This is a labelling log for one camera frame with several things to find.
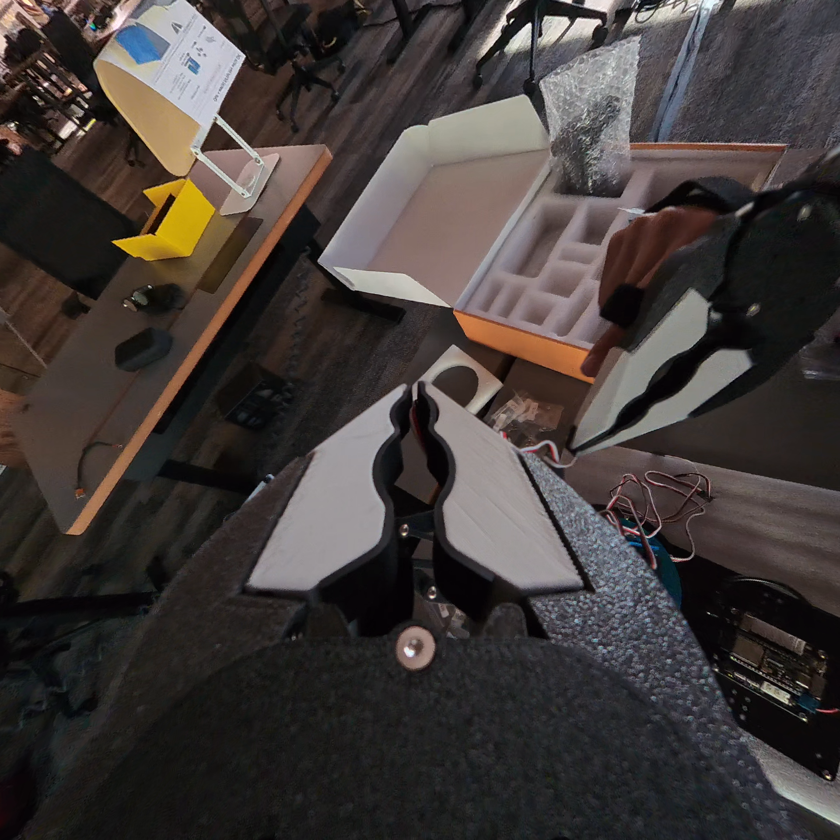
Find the white foam sheet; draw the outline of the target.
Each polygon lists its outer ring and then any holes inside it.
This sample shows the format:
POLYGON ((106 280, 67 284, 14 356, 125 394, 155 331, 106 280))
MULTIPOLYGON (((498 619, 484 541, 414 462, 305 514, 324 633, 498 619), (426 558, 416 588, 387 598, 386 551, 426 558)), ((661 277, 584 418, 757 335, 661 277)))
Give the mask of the white foam sheet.
POLYGON ((566 481, 586 501, 606 503, 623 476, 652 470, 710 479, 712 502, 689 526, 700 557, 785 583, 839 615, 837 491, 619 447, 583 457, 566 481))

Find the crumpled clear plastic bags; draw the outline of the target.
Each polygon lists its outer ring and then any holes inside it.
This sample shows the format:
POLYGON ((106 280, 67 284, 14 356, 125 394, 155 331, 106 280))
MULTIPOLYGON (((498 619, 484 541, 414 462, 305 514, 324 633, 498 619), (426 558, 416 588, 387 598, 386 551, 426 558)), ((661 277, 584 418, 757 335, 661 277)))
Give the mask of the crumpled clear plastic bags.
POLYGON ((515 392, 485 419, 495 433, 524 448, 535 445, 555 433, 563 418, 564 407, 540 401, 527 393, 515 392))

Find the blue toy robot arm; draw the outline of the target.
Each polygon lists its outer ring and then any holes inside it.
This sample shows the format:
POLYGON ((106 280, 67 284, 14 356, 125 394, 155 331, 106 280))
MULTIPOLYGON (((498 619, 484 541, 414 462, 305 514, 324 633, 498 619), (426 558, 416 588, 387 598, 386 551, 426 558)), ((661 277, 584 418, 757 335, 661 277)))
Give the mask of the blue toy robot arm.
POLYGON ((531 599, 524 606, 502 609, 502 635, 528 634, 566 645, 583 646, 607 667, 652 691, 671 708, 686 703, 667 693, 694 680, 709 689, 711 704, 725 700, 723 725, 735 727, 787 759, 834 781, 838 775, 838 715, 803 721, 767 700, 716 675, 711 663, 711 634, 731 608, 752 613, 826 651, 833 665, 829 679, 838 704, 838 618, 814 608, 782 583, 735 574, 708 560, 670 559, 666 542, 654 552, 657 570, 643 566, 641 542, 632 537, 627 549, 597 553, 585 538, 600 536, 610 550, 618 534, 593 507, 564 485, 554 507, 571 547, 583 560, 590 589, 550 598, 531 599))

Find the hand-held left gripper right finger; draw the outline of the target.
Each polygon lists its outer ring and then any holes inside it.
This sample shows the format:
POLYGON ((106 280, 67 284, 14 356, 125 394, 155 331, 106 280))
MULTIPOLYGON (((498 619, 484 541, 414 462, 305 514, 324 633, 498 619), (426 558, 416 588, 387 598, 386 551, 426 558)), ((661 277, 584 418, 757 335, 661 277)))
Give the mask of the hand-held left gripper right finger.
POLYGON ((439 489, 433 560, 444 595, 578 592, 585 578, 518 450, 434 385, 418 432, 439 489))

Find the bubble wrap bundle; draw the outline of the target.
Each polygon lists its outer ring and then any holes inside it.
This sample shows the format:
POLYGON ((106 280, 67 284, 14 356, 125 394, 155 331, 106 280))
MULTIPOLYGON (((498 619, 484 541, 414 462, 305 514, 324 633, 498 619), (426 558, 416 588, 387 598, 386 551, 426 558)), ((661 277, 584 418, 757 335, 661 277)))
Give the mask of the bubble wrap bundle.
POLYGON ((541 79, 554 191, 617 197, 630 159, 641 38, 577 56, 541 79))

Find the wood-edged office desk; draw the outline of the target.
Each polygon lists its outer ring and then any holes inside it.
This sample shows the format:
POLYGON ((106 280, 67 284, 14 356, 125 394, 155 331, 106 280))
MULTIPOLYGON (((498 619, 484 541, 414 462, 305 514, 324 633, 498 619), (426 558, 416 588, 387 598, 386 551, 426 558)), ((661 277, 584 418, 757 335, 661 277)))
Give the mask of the wood-edged office desk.
POLYGON ((319 228, 307 200, 332 154, 269 148, 280 161, 249 213, 216 214, 185 258, 128 258, 14 415, 58 530, 86 531, 123 478, 159 473, 319 228), (134 373, 114 348, 146 328, 171 351, 134 373))

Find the orange and white kit box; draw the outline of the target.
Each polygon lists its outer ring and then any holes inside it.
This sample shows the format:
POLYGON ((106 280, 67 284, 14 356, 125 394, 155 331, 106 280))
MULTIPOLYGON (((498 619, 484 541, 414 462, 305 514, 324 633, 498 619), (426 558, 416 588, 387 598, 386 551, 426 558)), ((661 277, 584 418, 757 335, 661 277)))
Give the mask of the orange and white kit box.
POLYGON ((550 138, 524 95, 406 129, 324 248, 346 286, 453 309, 465 336, 591 383, 607 327, 610 238, 678 184, 727 176, 759 191, 784 143, 632 143, 617 197, 554 191, 550 138))

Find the white foam cutout piece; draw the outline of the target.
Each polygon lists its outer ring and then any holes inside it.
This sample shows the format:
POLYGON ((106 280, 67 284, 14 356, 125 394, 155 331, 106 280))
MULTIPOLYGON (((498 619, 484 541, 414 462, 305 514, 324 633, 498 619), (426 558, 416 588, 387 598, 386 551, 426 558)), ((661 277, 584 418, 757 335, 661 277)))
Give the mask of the white foam cutout piece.
POLYGON ((455 344, 450 345, 417 381, 435 386, 474 416, 482 413, 502 386, 483 364, 455 344))

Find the curved cream sign stand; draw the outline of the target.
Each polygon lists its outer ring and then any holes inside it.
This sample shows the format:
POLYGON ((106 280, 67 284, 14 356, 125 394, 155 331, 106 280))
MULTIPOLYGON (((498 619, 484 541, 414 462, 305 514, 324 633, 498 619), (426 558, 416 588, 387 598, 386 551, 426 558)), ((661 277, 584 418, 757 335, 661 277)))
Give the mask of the curved cream sign stand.
POLYGON ((178 177, 201 162, 229 187, 223 215, 248 211, 280 156, 250 147, 220 108, 245 54, 186 1, 138 2, 93 63, 101 89, 163 167, 178 177), (203 151, 217 125, 245 152, 228 174, 203 151))

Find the controller circuit board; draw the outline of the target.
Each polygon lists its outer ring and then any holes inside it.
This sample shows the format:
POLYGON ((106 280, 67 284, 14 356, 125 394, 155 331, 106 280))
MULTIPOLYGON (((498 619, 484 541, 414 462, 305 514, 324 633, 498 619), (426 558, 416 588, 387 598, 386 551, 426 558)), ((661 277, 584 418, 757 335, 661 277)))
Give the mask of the controller circuit board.
POLYGON ((838 715, 826 651, 750 612, 731 608, 708 616, 716 622, 711 663, 717 676, 803 721, 838 715))

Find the dark oval pouch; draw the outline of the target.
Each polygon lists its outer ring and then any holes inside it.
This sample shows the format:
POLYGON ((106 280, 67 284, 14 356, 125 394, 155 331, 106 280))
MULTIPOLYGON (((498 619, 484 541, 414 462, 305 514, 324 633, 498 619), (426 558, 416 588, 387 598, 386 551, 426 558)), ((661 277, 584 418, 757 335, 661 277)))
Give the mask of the dark oval pouch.
POLYGON ((117 344, 114 364, 120 371, 134 373, 162 360, 172 346, 173 337, 168 331, 146 328, 117 344))

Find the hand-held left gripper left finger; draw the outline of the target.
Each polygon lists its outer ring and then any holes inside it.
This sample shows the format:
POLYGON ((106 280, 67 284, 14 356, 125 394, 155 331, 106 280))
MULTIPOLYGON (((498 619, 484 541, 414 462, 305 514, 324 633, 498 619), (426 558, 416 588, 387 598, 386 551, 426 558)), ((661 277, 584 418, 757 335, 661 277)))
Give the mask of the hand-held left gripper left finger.
POLYGON ((391 490, 412 392, 399 385, 311 452, 246 587, 300 599, 378 599, 398 575, 391 490))

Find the yellow plastic bin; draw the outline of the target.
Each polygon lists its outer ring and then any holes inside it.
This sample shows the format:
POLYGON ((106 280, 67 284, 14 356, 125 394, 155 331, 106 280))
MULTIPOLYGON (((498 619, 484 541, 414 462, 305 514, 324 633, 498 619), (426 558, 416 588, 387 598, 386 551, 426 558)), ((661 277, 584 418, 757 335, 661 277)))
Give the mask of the yellow plastic bin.
POLYGON ((188 179, 143 190, 153 211, 139 234, 112 243, 134 258, 146 261, 190 256, 216 209, 188 179))

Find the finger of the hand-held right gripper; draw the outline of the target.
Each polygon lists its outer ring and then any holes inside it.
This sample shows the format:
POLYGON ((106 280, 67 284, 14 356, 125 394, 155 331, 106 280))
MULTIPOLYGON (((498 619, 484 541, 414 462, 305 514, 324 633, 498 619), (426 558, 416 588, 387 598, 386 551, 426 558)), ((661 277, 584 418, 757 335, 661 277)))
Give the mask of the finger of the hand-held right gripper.
POLYGON ((680 423, 751 368, 746 350, 714 350, 686 381, 670 369, 636 395, 630 384, 604 384, 577 420, 570 451, 585 455, 680 423))
POLYGON ((645 394, 657 371, 705 335, 708 311, 709 301, 688 290, 635 350, 611 348, 575 418, 570 448, 592 448, 609 432, 620 413, 645 394))

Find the person's right hand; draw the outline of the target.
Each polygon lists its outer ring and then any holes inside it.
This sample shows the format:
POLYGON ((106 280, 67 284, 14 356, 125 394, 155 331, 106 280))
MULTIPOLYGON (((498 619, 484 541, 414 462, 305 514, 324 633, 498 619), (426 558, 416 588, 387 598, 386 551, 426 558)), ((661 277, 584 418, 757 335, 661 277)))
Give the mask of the person's right hand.
POLYGON ((600 308, 620 288, 645 291, 666 260, 704 235, 717 218, 710 209, 671 206, 638 217, 615 233, 602 268, 600 308))

